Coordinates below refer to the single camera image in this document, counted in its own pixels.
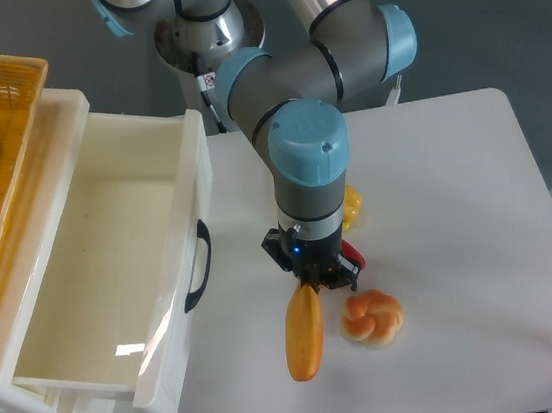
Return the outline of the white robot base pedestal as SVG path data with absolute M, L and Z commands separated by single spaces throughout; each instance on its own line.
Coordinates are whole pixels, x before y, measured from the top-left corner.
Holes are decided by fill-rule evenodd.
M 218 15 L 175 15 L 157 23 L 157 53 L 177 75 L 186 107 L 201 113 L 207 135 L 237 129 L 214 91 L 220 63 L 242 47 L 261 47 L 265 33 L 262 15 L 248 0 L 230 0 Z

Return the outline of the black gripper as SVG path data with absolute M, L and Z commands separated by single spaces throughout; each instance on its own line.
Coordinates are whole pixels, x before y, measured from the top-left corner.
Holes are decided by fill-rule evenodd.
M 342 254 L 342 233 L 339 226 L 326 238 L 310 241 L 301 239 L 294 228 L 271 228 L 261 244 L 281 269 L 299 279 L 302 287 L 308 285 L 319 292 L 322 287 L 330 290 L 348 286 L 355 292 L 366 260 L 359 254 Z

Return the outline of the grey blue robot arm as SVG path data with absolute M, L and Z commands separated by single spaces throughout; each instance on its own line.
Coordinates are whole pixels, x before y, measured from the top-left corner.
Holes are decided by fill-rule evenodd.
M 355 287 L 365 263 L 343 246 L 350 149 L 338 107 L 412 64 L 408 14 L 370 0 L 289 0 L 308 43 L 274 58 L 246 0 L 91 1 L 117 37 L 156 11 L 157 52 L 189 78 L 187 101 L 216 132 L 242 131 L 270 170 L 278 221 L 262 246 L 277 265 L 312 288 Z

